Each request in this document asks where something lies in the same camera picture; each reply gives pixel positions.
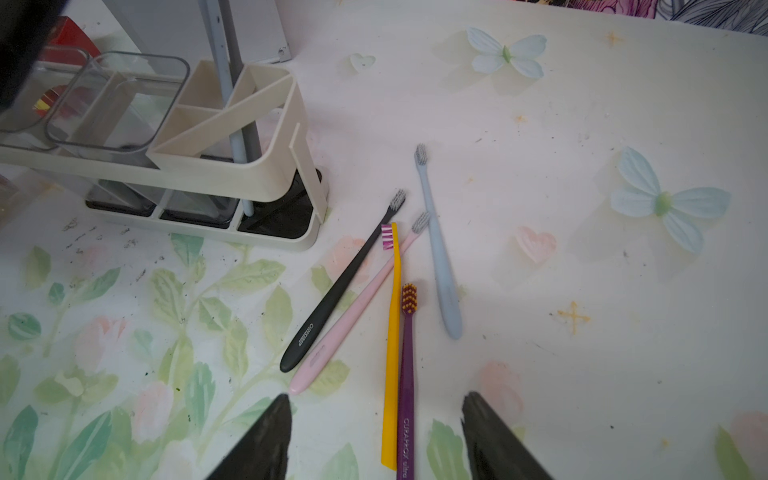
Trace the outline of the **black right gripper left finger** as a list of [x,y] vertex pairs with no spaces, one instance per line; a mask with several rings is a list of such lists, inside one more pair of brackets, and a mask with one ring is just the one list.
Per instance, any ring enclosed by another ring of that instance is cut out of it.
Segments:
[[289,396],[280,394],[207,479],[284,480],[291,433]]

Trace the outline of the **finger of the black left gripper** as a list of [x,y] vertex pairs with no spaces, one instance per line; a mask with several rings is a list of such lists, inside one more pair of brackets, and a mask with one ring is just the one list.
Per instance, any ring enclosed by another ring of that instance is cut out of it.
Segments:
[[1,110],[9,109],[67,0],[1,0]]

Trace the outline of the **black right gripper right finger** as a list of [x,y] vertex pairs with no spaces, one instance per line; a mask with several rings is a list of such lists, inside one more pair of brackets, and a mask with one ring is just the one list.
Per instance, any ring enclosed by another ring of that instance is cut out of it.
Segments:
[[475,480],[553,480],[477,391],[463,399],[461,420]]

